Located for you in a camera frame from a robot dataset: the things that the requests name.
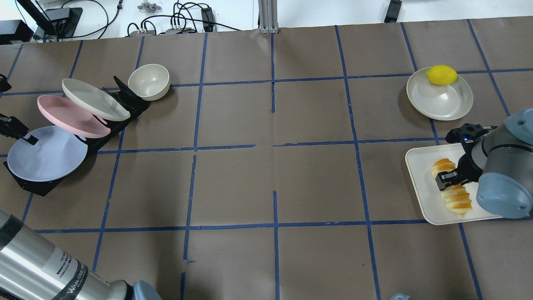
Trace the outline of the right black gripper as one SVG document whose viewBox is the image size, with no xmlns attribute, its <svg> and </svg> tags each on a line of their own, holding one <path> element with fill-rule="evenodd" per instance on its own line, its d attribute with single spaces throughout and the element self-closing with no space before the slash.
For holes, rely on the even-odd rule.
<svg viewBox="0 0 533 300">
<path fill-rule="evenodd" d="M 446 135 L 448 144 L 461 144 L 464 154 L 459 158 L 457 167 L 453 171 L 442 171 L 436 174 L 435 181 L 438 190 L 441 192 L 453 186 L 463 186 L 471 182 L 478 182 L 483 173 L 481 163 L 475 161 L 475 157 L 480 161 L 486 158 L 482 149 L 482 142 L 490 131 L 497 126 L 482 126 L 465 123 L 459 128 L 451 129 Z"/>
</svg>

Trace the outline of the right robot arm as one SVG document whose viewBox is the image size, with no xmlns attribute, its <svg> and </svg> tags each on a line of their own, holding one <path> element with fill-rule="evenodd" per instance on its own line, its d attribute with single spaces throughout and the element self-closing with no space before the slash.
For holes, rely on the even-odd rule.
<svg viewBox="0 0 533 300">
<path fill-rule="evenodd" d="M 464 154 L 451 170 L 433 167 L 442 192 L 476 182 L 476 201 L 482 209 L 504 218 L 532 215 L 533 109 L 524 108 L 499 127 L 465 123 L 446 135 L 449 144 L 461 144 Z"/>
</svg>

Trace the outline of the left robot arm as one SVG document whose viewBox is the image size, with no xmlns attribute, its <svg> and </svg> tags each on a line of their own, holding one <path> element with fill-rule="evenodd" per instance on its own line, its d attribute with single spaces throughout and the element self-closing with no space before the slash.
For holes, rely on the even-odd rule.
<svg viewBox="0 0 533 300">
<path fill-rule="evenodd" d="M 149 102 L 114 77 L 117 92 L 65 78 L 65 97 L 40 95 L 37 105 L 52 125 L 30 131 L 14 116 L 1 116 L 1 135 L 14 138 L 6 169 L 21 188 L 46 195 L 110 138 L 140 116 Z M 1 296 L 15 300 L 160 300 L 149 283 L 108 282 L 1 211 Z"/>
</svg>

